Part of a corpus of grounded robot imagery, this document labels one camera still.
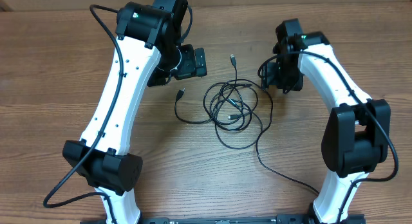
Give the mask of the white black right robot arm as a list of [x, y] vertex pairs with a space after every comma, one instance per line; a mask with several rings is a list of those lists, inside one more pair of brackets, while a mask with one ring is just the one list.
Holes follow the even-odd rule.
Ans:
[[322, 32], [304, 33], [298, 19], [276, 28], [273, 57], [258, 69], [261, 85], [284, 94], [300, 91], [308, 79], [330, 114], [321, 153], [328, 169], [323, 186], [307, 214], [285, 214], [289, 223], [365, 223], [348, 208], [369, 174], [384, 162], [394, 146], [389, 139], [391, 108], [360, 89], [337, 60]]

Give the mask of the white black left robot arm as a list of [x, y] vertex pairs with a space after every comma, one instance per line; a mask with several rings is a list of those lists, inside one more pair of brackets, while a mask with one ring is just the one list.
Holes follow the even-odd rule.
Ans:
[[144, 90], [171, 79], [204, 77], [203, 48], [185, 44], [181, 24], [187, 0], [130, 2], [117, 12], [115, 52], [106, 85], [87, 128], [68, 140], [62, 155], [100, 196], [106, 223], [137, 223], [134, 188], [142, 159], [129, 152], [131, 131]]

